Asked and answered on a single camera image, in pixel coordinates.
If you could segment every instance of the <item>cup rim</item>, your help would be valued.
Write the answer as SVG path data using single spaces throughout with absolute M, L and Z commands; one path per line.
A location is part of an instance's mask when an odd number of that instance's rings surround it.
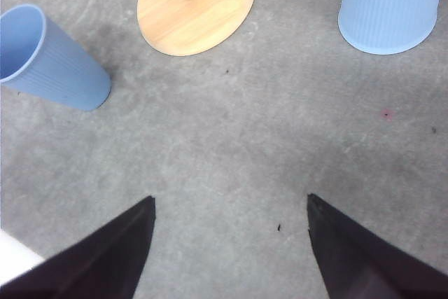
M 28 58 L 28 60 L 15 72 L 13 72 L 11 75 L 5 77 L 5 78 L 0 78 L 0 83 L 5 83 L 8 82 L 14 78 L 16 78 L 17 76 L 19 76 L 26 68 L 29 67 L 29 65 L 36 59 L 36 56 L 39 54 L 39 51 L 42 48 L 43 45 L 43 41 L 45 40 L 45 37 L 47 35 L 47 18 L 45 13 L 42 11 L 42 9 L 40 7 L 38 7 L 37 5 L 34 4 L 21 4 L 21 5 L 17 5 L 12 7 L 11 9 L 7 10 L 5 13 L 3 13 L 0 17 L 0 20 L 2 20 L 5 16 L 7 16 L 7 14 L 16 11 L 20 8 L 32 8 L 34 10 L 36 10 L 39 15 L 41 16 L 42 19 L 42 30 L 41 30 L 41 37 L 39 38 L 39 42 L 37 43 L 36 48 L 34 49 L 34 52 L 31 54 L 31 56 Z

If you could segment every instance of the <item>bamboo base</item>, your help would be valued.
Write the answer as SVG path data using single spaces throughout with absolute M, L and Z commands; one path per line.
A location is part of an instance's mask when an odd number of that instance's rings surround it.
M 229 37 L 244 21 L 253 0 L 139 0 L 141 33 L 168 55 L 204 52 Z

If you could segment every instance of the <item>light blue cup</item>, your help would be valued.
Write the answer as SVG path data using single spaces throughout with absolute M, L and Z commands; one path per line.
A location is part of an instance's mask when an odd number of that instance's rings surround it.
M 431 33 L 439 0 L 342 0 L 339 29 L 353 47 L 395 54 L 415 47 Z
M 14 7 L 0 21 L 2 85 L 85 111 L 106 100 L 109 75 L 39 7 Z

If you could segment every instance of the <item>gray concrete floor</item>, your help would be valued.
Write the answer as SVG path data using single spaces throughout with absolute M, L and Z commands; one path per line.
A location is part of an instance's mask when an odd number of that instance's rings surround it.
M 137 0 L 2 0 L 40 5 L 113 77 L 92 113 L 2 88 L 4 228 L 48 257 L 151 194 L 136 298 L 327 298 L 315 192 L 448 272 L 447 1 L 399 55 L 349 46 L 340 0 L 255 0 L 225 43 L 169 57 Z

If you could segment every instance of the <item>red spot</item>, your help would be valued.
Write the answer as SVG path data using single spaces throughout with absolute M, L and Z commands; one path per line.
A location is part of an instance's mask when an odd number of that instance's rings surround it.
M 385 120 L 392 120 L 393 111 L 389 109 L 383 109 L 381 111 L 381 117 L 384 118 Z

